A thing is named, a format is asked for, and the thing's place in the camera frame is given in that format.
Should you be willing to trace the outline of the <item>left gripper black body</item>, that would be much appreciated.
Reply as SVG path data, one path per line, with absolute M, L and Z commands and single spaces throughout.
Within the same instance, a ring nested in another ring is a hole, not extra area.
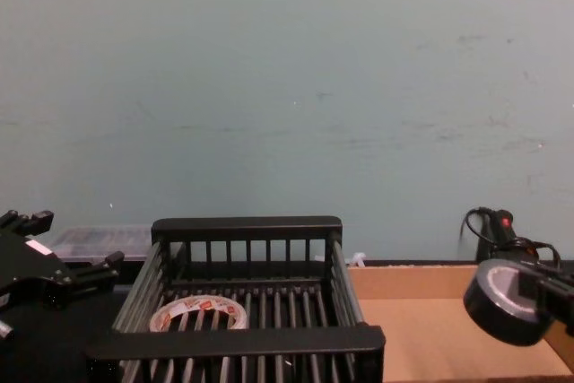
M 1 233 L 1 308 L 41 300 L 46 288 L 58 290 L 72 282 L 71 270 L 50 248 Z

